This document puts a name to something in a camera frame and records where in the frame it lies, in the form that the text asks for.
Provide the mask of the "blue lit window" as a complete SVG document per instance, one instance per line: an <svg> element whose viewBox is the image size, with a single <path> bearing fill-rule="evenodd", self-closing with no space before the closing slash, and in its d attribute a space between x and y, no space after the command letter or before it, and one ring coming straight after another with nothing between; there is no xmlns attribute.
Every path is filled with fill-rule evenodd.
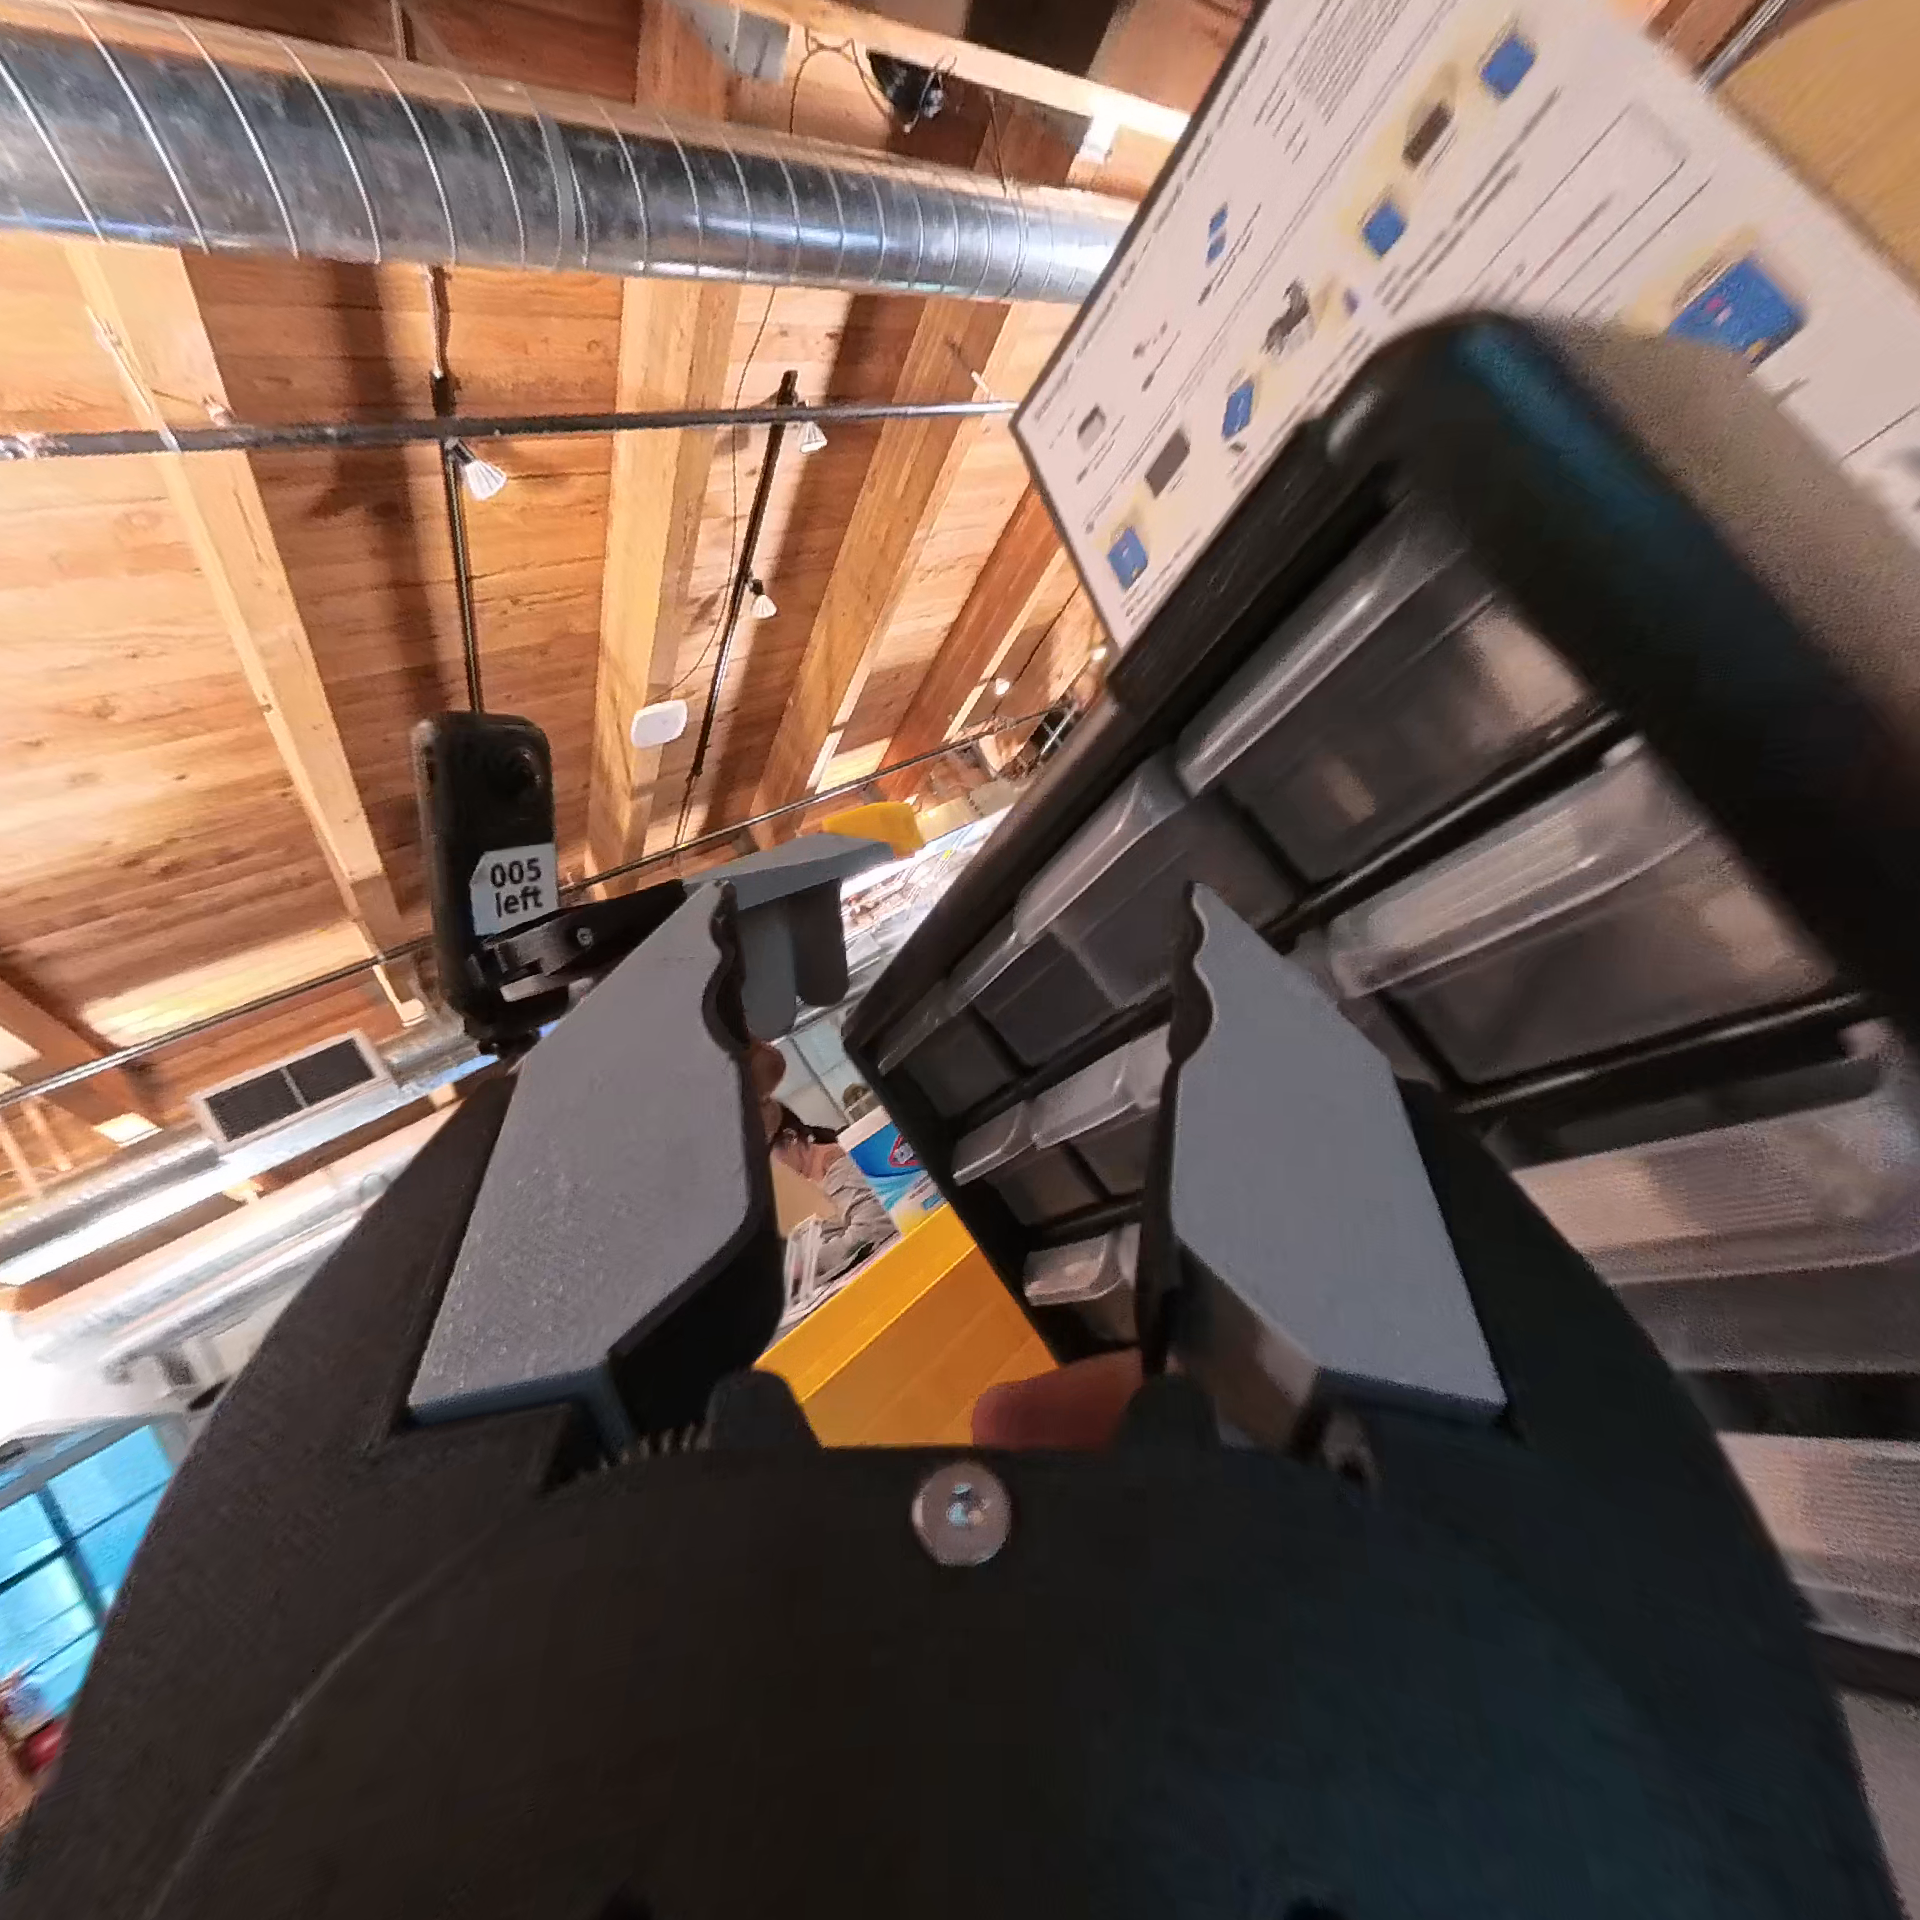
<svg viewBox="0 0 1920 1920"><path fill-rule="evenodd" d="M44 1710L79 1699L190 1441L192 1425L172 1416L6 1446L2 1674Z"/></svg>

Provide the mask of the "blue white wipes tub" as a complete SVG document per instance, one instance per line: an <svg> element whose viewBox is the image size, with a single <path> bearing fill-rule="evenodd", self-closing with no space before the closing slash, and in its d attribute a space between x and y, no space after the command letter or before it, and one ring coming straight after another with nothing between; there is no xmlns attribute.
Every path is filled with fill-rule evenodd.
<svg viewBox="0 0 1920 1920"><path fill-rule="evenodd" d="M874 1110L859 1117L840 1142L900 1234L913 1234L923 1221L947 1210L944 1194L921 1165L920 1151L887 1112Z"/></svg>

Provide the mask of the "silver ventilation duct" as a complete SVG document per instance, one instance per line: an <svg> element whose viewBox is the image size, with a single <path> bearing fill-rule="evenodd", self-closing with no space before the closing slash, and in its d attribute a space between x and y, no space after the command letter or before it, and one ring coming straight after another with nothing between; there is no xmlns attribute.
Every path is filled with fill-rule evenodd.
<svg viewBox="0 0 1920 1920"><path fill-rule="evenodd" d="M6 6L2 221L19 234L1073 307L1135 214L170 13Z"/></svg>

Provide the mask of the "clear plastic cabinet drawers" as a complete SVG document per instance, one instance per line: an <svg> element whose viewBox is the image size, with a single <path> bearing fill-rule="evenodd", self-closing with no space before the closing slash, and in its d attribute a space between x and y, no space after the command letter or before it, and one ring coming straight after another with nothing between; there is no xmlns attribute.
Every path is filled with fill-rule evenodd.
<svg viewBox="0 0 1920 1920"><path fill-rule="evenodd" d="M1201 882L1444 1097L1678 1373L1914 1344L1897 1047L1706 807L1402 509L1076 805L1054 767L862 1047L1046 1357L1116 1349Z"/></svg>

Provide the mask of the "black vent grille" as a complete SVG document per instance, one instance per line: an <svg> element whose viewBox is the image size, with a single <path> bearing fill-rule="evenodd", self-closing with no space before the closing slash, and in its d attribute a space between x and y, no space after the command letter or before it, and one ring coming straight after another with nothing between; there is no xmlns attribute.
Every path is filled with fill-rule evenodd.
<svg viewBox="0 0 1920 1920"><path fill-rule="evenodd" d="M386 1062L353 1031L195 1094L187 1110L217 1151L234 1153L344 1103L390 1091Z"/></svg>

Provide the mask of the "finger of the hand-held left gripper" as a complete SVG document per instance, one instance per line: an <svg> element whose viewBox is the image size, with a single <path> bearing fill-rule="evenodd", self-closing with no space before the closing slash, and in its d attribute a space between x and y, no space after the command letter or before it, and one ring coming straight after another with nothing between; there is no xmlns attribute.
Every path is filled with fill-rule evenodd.
<svg viewBox="0 0 1920 1920"><path fill-rule="evenodd" d="M848 995L844 882L895 862L897 853L878 839L810 833L712 875L731 891L738 1006L751 1041L783 1041L800 1010Z"/></svg>

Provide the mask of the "black drawer cabinet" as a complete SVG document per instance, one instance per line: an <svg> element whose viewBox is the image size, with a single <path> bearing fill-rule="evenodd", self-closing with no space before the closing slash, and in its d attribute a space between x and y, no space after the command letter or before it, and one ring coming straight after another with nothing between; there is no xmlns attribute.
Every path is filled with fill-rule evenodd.
<svg viewBox="0 0 1920 1920"><path fill-rule="evenodd" d="M1123 726L1164 738L1402 509L1444 526L1652 747L1887 1029L1916 1234L1916 546L1731 355L1491 315L1384 349L1073 728L1050 767L1067 802ZM889 969L852 1054L952 1198L862 1047Z"/></svg>

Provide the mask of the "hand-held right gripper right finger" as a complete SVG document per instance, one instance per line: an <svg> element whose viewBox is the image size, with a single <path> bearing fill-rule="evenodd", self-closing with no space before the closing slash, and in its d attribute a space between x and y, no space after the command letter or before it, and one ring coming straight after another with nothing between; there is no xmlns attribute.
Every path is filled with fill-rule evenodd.
<svg viewBox="0 0 1920 1920"><path fill-rule="evenodd" d="M1138 1333L1226 1426L1506 1409L1398 1074L1203 882L1170 974Z"/></svg>

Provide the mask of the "person's left hand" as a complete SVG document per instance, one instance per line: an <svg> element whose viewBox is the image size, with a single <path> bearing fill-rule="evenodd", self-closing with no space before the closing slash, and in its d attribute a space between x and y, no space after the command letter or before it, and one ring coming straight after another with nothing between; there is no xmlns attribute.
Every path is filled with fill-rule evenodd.
<svg viewBox="0 0 1920 1920"><path fill-rule="evenodd" d="M1144 1379L1138 1352L1107 1352L1038 1376L999 1382L971 1409L971 1446L987 1453L1105 1449Z"/></svg>

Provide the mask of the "black ceiling light rail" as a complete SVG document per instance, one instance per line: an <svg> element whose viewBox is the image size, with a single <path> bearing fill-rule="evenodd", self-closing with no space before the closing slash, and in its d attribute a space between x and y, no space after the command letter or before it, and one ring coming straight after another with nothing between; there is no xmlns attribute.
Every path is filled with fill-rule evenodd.
<svg viewBox="0 0 1920 1920"><path fill-rule="evenodd" d="M435 417L366 424L211 424L144 431L8 432L6 464L124 461L161 453L391 451L427 443L480 448L495 442L570 442L752 425L971 424L1015 414L1010 401L769 401L744 407L681 407L568 417Z"/></svg>

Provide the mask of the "yellow plastic bin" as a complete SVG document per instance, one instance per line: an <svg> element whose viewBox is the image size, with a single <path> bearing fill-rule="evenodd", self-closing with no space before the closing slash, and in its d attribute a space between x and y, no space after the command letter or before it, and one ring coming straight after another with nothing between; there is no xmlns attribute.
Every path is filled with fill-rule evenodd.
<svg viewBox="0 0 1920 1920"><path fill-rule="evenodd" d="M976 1399L1062 1365L944 1208L779 1336L754 1369L785 1383L833 1449L976 1449Z"/></svg>

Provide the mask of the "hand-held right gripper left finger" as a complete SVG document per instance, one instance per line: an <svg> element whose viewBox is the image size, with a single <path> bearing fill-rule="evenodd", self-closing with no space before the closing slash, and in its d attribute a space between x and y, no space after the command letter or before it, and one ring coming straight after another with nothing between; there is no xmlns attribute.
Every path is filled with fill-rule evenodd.
<svg viewBox="0 0 1920 1920"><path fill-rule="evenodd" d="M697 887L523 1062L410 1411L692 1426L783 1307L735 887Z"/></svg>

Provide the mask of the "printed instruction sheet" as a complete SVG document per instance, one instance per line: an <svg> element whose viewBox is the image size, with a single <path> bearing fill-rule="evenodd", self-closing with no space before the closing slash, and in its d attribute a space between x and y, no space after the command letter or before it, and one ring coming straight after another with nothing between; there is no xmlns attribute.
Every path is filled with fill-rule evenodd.
<svg viewBox="0 0 1920 1920"><path fill-rule="evenodd" d="M1722 349L1916 537L1916 291L1667 49L1608 6L1266 6L1015 414L1110 640L1473 309Z"/></svg>

